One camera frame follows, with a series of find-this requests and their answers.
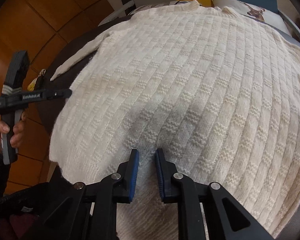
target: metal screw head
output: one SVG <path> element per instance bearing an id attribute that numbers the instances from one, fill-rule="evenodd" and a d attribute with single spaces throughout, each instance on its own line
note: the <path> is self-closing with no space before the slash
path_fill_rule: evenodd
<path id="1" fill-rule="evenodd" d="M 76 183 L 73 184 L 73 187 L 74 187 L 75 189 L 82 189 L 83 186 L 84 186 L 84 183 L 83 183 L 83 182 L 76 182 Z"/>
<path id="2" fill-rule="evenodd" d="M 175 179 L 182 179 L 183 178 L 183 174 L 179 173 L 179 172 L 176 172 L 175 174 L 173 174 L 173 177 Z"/>
<path id="3" fill-rule="evenodd" d="M 220 184 L 217 182 L 213 182 L 213 183 L 211 183 L 211 187 L 215 190 L 218 190 L 218 189 L 220 189 Z"/>
<path id="4" fill-rule="evenodd" d="M 114 173 L 111 175 L 111 179 L 120 179 L 120 178 L 121 178 L 120 173 Z"/>

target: knit texture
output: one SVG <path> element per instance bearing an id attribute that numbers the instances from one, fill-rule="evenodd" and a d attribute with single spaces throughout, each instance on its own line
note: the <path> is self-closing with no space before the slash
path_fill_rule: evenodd
<path id="1" fill-rule="evenodd" d="M 139 150 L 135 198 L 118 205 L 120 240 L 177 239 L 176 205 L 159 198 L 159 147 L 277 236 L 300 203 L 300 48 L 197 1 L 139 12 L 92 43 L 98 52 L 71 86 L 50 159 L 71 183 L 90 184 Z"/>

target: wooden wall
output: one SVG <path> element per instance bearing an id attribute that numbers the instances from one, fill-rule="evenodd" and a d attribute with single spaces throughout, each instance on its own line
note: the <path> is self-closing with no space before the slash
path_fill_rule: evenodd
<path id="1" fill-rule="evenodd" d="M 0 8 L 0 94 L 13 52 L 28 51 L 26 89 L 67 43 L 97 27 L 112 12 L 107 0 L 6 0 Z M 11 166 L 7 194 L 45 180 L 48 147 L 49 136 L 31 104 L 26 139 Z"/>

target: pillowcase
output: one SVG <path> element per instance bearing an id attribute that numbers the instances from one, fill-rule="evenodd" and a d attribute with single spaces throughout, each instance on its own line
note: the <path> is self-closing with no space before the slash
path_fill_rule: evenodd
<path id="1" fill-rule="evenodd" d="M 240 13 L 253 19 L 257 19 L 261 22 L 265 22 L 291 36 L 282 18 L 278 14 L 275 14 L 269 10 L 238 0 L 212 0 L 212 2 L 213 5 L 216 7 L 220 7 L 221 9 L 224 6 L 231 7 L 237 13 Z"/>

